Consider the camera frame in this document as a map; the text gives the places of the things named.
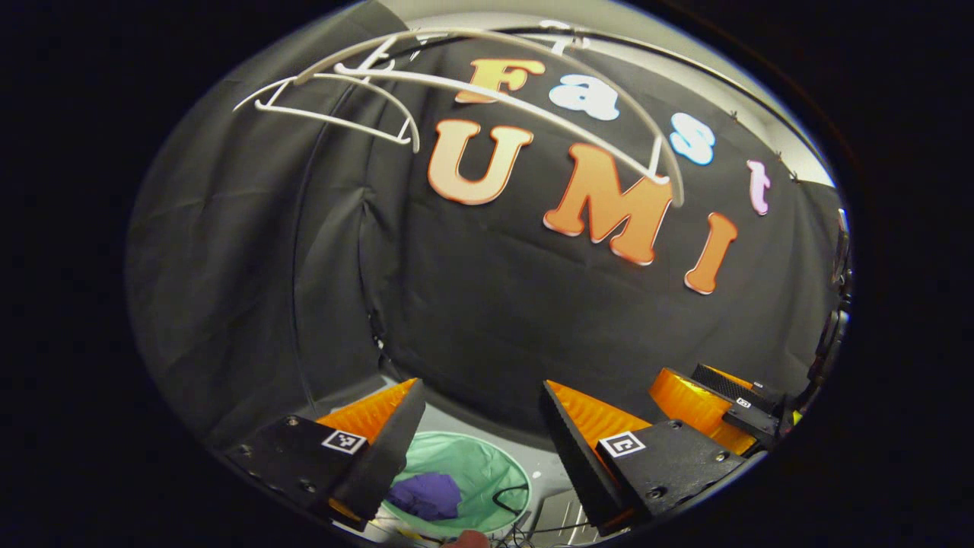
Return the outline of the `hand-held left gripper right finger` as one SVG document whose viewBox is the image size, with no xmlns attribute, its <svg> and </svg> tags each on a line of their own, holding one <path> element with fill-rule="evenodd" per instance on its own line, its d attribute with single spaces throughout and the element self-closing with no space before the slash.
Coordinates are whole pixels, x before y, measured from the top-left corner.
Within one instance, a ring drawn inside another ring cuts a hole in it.
<svg viewBox="0 0 974 548">
<path fill-rule="evenodd" d="M 675 519 L 752 465 L 686 421 L 648 423 L 550 379 L 540 414 L 589 524 L 605 537 Z"/>
</svg>

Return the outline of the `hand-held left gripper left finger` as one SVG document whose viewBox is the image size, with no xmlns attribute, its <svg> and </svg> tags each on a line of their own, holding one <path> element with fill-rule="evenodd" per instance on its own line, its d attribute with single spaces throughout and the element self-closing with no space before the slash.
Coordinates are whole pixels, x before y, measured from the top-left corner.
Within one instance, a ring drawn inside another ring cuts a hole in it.
<svg viewBox="0 0 974 548">
<path fill-rule="evenodd" d="M 289 414 L 224 457 L 317 519 L 365 526 L 403 472 L 424 411 L 424 383 L 411 378 L 320 419 Z"/>
</svg>

